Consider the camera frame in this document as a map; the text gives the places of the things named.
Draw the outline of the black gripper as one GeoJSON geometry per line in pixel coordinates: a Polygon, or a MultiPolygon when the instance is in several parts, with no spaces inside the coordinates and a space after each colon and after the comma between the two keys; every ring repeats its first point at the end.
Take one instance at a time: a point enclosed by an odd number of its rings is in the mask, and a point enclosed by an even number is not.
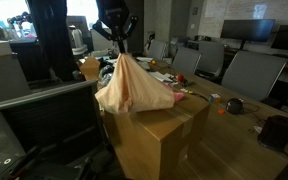
{"type": "MultiPolygon", "coordinates": [[[[98,17],[112,33],[121,36],[122,40],[130,37],[135,30],[138,22],[137,16],[129,16],[129,10],[125,0],[96,0],[98,7],[98,17]],[[126,22],[129,22],[127,28],[124,28],[126,22]]],[[[95,23],[93,29],[109,41],[115,41],[115,37],[106,32],[101,23],[95,23]]]]}

